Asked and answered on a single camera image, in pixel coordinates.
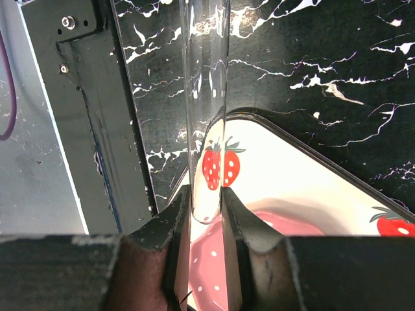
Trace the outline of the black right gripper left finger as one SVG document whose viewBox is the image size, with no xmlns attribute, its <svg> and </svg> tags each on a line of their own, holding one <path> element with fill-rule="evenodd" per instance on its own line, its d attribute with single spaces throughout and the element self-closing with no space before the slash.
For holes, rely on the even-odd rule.
<svg viewBox="0 0 415 311">
<path fill-rule="evenodd" d="M 3 235 L 2 310 L 186 310 L 191 188 L 129 235 Z"/>
</svg>

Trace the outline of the clear glass test tube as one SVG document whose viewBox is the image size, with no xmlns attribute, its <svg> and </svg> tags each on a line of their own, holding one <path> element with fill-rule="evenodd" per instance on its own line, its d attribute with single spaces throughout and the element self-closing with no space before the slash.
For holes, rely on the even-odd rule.
<svg viewBox="0 0 415 311">
<path fill-rule="evenodd" d="M 180 1 L 191 208 L 210 224 L 220 214 L 230 38 L 229 1 Z"/>
</svg>

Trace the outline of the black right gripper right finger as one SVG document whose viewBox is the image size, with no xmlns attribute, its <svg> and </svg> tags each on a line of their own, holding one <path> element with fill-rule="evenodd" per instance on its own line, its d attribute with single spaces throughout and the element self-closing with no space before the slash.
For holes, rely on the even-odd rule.
<svg viewBox="0 0 415 311">
<path fill-rule="evenodd" d="M 285 236 L 221 189 L 230 310 L 413 310 L 414 239 Z"/>
</svg>

